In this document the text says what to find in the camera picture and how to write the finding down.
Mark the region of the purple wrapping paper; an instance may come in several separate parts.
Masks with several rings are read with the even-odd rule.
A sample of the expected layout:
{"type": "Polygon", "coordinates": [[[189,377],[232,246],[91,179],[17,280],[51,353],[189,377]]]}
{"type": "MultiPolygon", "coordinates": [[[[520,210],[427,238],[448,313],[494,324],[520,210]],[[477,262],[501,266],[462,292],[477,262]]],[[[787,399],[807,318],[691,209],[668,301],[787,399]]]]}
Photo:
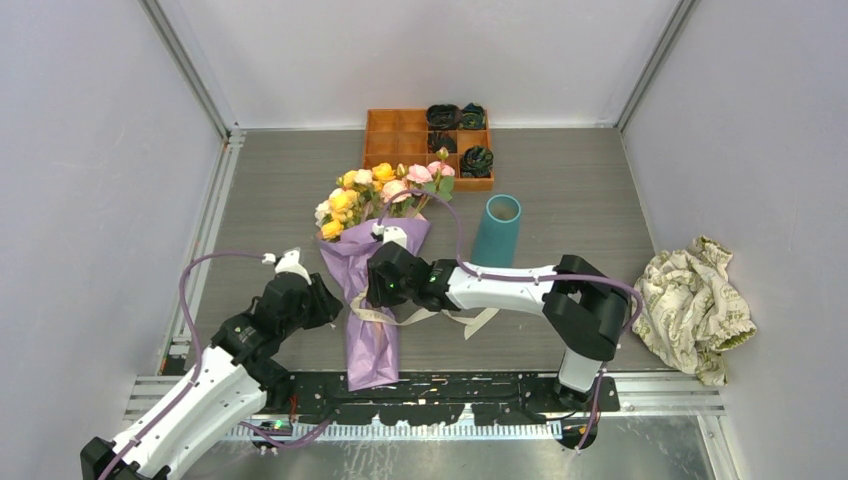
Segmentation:
{"type": "Polygon", "coordinates": [[[346,368],[350,391],[389,385],[399,378],[400,342],[395,315],[366,300],[367,261],[382,245],[372,236],[374,219],[342,232],[337,241],[318,242],[330,276],[349,307],[346,368]]]}

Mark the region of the yellow pink flower bunch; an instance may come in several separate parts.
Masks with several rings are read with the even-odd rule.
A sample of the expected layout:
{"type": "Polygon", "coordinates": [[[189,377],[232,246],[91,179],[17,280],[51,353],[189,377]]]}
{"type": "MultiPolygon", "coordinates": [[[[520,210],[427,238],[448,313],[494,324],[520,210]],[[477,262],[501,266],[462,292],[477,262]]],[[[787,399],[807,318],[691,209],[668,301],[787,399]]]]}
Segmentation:
{"type": "Polygon", "coordinates": [[[346,172],[337,179],[328,198],[315,208],[317,237],[338,241],[344,232],[381,214],[421,220],[422,210],[431,201],[421,191],[445,201],[452,199],[457,172],[447,159],[447,150],[442,148],[435,160],[426,165],[393,166],[384,162],[346,172]]]}

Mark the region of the cream ribbon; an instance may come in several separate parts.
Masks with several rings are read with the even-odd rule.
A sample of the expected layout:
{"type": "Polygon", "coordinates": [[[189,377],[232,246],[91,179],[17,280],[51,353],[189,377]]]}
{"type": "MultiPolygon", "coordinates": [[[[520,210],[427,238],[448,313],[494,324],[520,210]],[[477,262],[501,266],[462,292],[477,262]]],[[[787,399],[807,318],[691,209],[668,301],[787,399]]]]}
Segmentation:
{"type": "Polygon", "coordinates": [[[352,313],[362,321],[403,327],[440,315],[462,324],[464,326],[463,335],[465,340],[468,340],[500,312],[497,308],[484,308],[480,313],[473,317],[462,317],[452,314],[447,310],[430,312],[426,309],[419,309],[405,320],[398,322],[388,314],[371,308],[366,308],[365,298],[366,292],[362,291],[350,301],[352,313]]]}

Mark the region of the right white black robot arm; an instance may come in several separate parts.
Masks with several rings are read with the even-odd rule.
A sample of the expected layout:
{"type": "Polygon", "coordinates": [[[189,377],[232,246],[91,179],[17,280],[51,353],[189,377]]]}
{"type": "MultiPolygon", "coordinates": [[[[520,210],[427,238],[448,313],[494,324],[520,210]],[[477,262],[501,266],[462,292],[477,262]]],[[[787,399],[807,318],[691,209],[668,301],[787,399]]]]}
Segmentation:
{"type": "Polygon", "coordinates": [[[565,344],[554,387],[558,403],[571,411],[592,400],[622,329],[642,305],[632,287],[575,255],[556,265],[498,268],[451,259],[428,263],[386,242],[368,260],[367,279],[371,307],[412,302],[435,313],[495,309],[546,319],[565,344]]]}

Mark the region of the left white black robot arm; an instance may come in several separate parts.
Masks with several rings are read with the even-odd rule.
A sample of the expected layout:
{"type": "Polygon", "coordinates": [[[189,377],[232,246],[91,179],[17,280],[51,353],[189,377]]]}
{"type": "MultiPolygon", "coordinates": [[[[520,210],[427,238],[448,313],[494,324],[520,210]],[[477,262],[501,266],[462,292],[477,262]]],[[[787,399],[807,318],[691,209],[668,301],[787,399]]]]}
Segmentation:
{"type": "Polygon", "coordinates": [[[288,406],[291,375],[274,359],[282,342],[334,321],[342,309],[319,274],[277,274],[247,310],[222,323],[195,366],[147,413],[113,439],[83,447],[83,478],[181,478],[239,422],[288,406]]]}

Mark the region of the teal vase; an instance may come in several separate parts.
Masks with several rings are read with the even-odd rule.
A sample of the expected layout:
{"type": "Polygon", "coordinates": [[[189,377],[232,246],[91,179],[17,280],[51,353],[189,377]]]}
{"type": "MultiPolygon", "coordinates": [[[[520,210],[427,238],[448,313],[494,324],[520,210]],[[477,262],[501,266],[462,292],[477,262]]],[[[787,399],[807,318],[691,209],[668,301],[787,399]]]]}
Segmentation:
{"type": "Polygon", "coordinates": [[[513,264],[522,207],[513,196],[497,194],[486,202],[471,251],[471,262],[486,267],[513,264]]]}

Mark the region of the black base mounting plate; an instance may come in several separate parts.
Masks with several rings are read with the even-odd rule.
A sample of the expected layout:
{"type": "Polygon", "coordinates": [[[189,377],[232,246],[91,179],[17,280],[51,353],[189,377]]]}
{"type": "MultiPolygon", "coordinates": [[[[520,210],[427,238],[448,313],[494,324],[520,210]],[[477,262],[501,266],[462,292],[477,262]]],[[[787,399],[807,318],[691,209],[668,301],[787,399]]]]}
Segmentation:
{"type": "Polygon", "coordinates": [[[259,413],[309,424],[447,426],[468,410],[475,426],[541,425],[578,419],[593,406],[617,412],[615,390],[610,377],[594,395],[568,393],[554,373],[473,371],[403,372],[396,383],[351,390],[340,372],[293,372],[259,413]]]}

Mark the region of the orange compartment tray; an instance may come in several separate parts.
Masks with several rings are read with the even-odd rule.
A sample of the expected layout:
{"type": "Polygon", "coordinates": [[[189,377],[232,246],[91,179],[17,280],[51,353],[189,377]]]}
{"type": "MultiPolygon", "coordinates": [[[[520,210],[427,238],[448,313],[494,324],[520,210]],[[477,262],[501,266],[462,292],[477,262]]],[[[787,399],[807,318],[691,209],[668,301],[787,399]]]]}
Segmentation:
{"type": "MultiPolygon", "coordinates": [[[[427,146],[427,136],[431,131],[425,118],[428,108],[369,110],[364,137],[363,166],[371,168],[384,162],[393,166],[400,163],[426,165],[434,161],[436,154],[430,153],[427,146]]],[[[494,153],[487,110],[486,116],[485,130],[463,130],[460,125],[456,130],[445,130],[453,133],[457,143],[455,154],[447,152],[447,162],[457,172],[454,186],[456,191],[482,192],[491,191],[494,187],[494,164],[490,178],[462,178],[459,169],[462,154],[472,146],[483,145],[494,153]]]]}

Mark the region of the dark rolled cloth front-right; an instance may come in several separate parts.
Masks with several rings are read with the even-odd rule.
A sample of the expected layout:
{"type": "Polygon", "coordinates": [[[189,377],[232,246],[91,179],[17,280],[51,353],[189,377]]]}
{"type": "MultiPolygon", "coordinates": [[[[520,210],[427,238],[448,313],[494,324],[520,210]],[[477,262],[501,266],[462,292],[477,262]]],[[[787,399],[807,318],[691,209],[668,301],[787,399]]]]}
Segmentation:
{"type": "Polygon", "coordinates": [[[486,146],[468,148],[459,160],[462,178],[490,178],[494,164],[494,153],[486,146]]]}

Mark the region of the dark rolled cloth middle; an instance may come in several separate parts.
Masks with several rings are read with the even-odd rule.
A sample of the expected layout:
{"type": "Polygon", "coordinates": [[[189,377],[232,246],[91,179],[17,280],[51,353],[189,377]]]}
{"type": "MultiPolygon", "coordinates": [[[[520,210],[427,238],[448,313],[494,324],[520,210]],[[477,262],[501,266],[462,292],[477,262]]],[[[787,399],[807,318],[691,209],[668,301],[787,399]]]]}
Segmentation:
{"type": "Polygon", "coordinates": [[[427,136],[428,151],[432,154],[438,153],[444,149],[449,154],[457,152],[457,143],[450,131],[436,130],[430,131],[427,136]]]}

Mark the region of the dark rolled cloth back-left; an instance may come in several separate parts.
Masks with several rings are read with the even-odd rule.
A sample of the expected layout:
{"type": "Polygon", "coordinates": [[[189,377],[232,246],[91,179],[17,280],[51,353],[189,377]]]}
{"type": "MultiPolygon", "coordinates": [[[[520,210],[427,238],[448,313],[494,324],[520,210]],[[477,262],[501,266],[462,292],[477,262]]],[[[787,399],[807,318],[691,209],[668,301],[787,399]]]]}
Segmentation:
{"type": "Polygon", "coordinates": [[[454,104],[436,104],[426,110],[425,118],[431,131],[456,130],[462,123],[463,112],[454,104]]]}

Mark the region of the dark rolled cloth back-right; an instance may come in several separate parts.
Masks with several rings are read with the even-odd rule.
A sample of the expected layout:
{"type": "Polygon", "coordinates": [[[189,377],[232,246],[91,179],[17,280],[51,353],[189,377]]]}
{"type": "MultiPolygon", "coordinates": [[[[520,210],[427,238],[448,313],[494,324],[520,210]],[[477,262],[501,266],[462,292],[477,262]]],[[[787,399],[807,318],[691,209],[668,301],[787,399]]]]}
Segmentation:
{"type": "Polygon", "coordinates": [[[485,130],[487,128],[487,116],[485,108],[471,102],[461,109],[461,128],[463,130],[485,130]]]}

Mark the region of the crumpled cream patterned cloth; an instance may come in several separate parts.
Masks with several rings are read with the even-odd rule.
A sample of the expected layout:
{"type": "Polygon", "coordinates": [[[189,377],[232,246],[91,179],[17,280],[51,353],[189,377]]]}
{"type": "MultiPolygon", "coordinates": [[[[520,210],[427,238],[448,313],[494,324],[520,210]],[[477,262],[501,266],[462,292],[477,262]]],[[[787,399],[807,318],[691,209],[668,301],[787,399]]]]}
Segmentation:
{"type": "Polygon", "coordinates": [[[658,253],[635,282],[644,307],[632,331],[665,365],[708,386],[727,384],[723,353],[757,333],[748,302],[730,282],[732,259],[719,242],[699,236],[658,253]]]}

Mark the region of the aluminium front rail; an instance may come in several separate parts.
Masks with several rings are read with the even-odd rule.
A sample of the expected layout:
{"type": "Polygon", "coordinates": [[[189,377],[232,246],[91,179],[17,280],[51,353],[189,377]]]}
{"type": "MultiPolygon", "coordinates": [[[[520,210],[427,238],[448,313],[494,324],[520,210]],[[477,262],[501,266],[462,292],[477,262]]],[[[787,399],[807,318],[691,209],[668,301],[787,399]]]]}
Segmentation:
{"type": "MultiPolygon", "coordinates": [[[[672,418],[693,416],[719,417],[725,407],[718,390],[701,385],[695,378],[664,371],[613,372],[606,376],[614,380],[620,402],[617,412],[602,413],[602,420],[617,418],[672,418]]],[[[410,426],[404,422],[387,426],[378,420],[367,425],[338,425],[332,421],[321,435],[323,441],[449,441],[449,440],[564,440],[568,444],[580,439],[580,427],[588,413],[576,419],[547,420],[541,425],[475,426],[472,415],[464,411],[453,425],[410,426]]],[[[274,427],[281,440],[299,438],[317,424],[285,420],[280,416],[255,414],[250,423],[264,428],[274,427]]]]}

